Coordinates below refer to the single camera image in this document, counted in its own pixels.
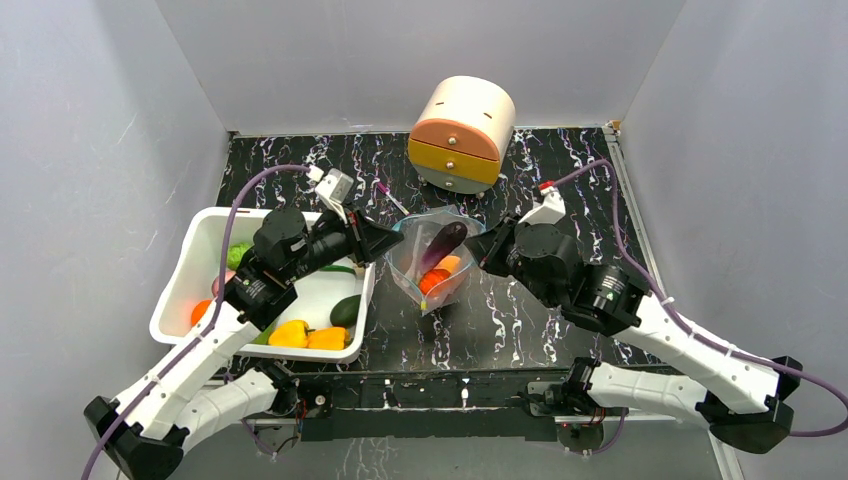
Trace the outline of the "red onion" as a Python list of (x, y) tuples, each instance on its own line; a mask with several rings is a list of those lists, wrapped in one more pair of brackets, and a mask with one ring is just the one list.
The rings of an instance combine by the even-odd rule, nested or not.
[(226, 283), (235, 275), (235, 272), (232, 270), (227, 270), (223, 275), (217, 276), (211, 285), (210, 291), (213, 297), (216, 297), (219, 292), (222, 290), (222, 287), (226, 285)]

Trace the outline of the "clear zip top bag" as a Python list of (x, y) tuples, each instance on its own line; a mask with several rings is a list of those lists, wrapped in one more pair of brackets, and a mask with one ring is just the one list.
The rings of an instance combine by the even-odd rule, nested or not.
[(392, 230), (403, 241), (386, 255), (392, 277), (423, 315), (456, 301), (458, 291), (476, 266), (464, 241), (483, 232), (483, 224), (439, 207), (397, 221)]

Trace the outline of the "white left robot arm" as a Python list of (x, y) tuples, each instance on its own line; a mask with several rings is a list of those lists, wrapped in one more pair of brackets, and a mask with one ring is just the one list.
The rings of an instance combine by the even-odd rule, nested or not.
[(166, 479), (194, 446), (230, 424), (269, 411), (294, 411), (299, 391), (272, 362), (214, 390), (202, 388), (297, 299), (297, 281), (348, 258), (366, 266), (404, 239), (353, 205), (313, 222), (295, 207), (269, 211), (232, 277), (222, 275), (205, 316), (160, 362), (109, 400), (98, 396), (84, 417), (129, 479)]

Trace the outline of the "orange pumpkin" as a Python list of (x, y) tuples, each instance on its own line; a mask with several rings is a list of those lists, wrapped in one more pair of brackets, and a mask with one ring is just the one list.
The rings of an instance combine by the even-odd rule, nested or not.
[(423, 295), (427, 295), (439, 284), (451, 277), (451, 272), (443, 268), (433, 268), (422, 275), (418, 282), (418, 288)]

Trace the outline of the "dark green avocado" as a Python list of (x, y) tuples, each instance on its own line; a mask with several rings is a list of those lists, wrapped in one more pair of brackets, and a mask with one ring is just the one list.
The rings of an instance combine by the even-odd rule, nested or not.
[(361, 298), (361, 295), (352, 295), (340, 300), (330, 312), (331, 325), (345, 329), (354, 328), (359, 318)]

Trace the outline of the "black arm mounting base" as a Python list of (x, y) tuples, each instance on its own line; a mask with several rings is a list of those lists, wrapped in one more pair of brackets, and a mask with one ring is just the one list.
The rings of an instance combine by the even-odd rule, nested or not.
[(369, 438), (520, 437), (553, 442), (567, 423), (620, 409), (568, 401), (565, 368), (296, 374), (307, 442)]

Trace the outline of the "green cabbage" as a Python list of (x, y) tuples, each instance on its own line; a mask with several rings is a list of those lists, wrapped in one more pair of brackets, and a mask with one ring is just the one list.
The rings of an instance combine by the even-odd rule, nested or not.
[(226, 250), (226, 265), (230, 270), (236, 270), (245, 253), (252, 247), (248, 242), (239, 242), (230, 245)]

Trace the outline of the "purple eggplant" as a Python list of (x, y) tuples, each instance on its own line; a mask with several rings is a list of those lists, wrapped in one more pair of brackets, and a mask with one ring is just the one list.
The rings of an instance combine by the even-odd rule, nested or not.
[(422, 273), (433, 269), (443, 258), (450, 255), (465, 240), (467, 226), (459, 221), (444, 225), (427, 245), (419, 261)]

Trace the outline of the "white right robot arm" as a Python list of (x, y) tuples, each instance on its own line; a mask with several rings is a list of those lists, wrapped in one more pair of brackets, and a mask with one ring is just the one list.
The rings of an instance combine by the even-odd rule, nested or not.
[(635, 346), (675, 374), (629, 370), (586, 357), (561, 384), (531, 383), (532, 414), (587, 414), (627, 408), (706, 428), (738, 450), (765, 454), (789, 436), (785, 399), (799, 379), (732, 356), (731, 346), (690, 321), (677, 325), (644, 281), (614, 265), (583, 260), (563, 222), (528, 225), (514, 215), (465, 240), (485, 272), (518, 280), (540, 303), (574, 326)]

